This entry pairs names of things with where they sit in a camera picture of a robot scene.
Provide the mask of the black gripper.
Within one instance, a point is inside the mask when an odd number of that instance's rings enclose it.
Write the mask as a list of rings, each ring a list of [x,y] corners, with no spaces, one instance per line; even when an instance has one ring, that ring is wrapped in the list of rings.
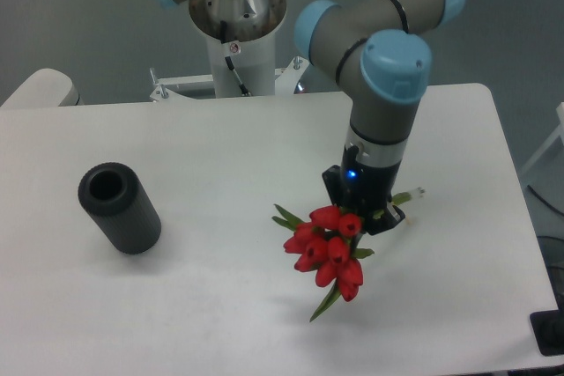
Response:
[[[364,232],[387,232],[405,219],[401,209],[388,203],[399,163],[374,167],[362,163],[359,154],[358,146],[344,148],[341,165],[333,165],[322,173],[324,186],[333,205],[366,216]]]

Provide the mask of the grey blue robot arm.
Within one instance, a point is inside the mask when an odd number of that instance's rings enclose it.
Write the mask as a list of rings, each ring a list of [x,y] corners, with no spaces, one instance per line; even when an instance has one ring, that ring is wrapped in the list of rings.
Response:
[[[186,4],[208,44],[220,98],[271,95],[273,36],[286,0],[158,0]],[[421,34],[463,9],[465,0],[364,0],[344,8],[318,0],[303,9],[293,39],[300,55],[352,100],[342,161],[323,174],[330,200],[357,212],[364,232],[403,218],[391,190],[428,85],[432,55]]]

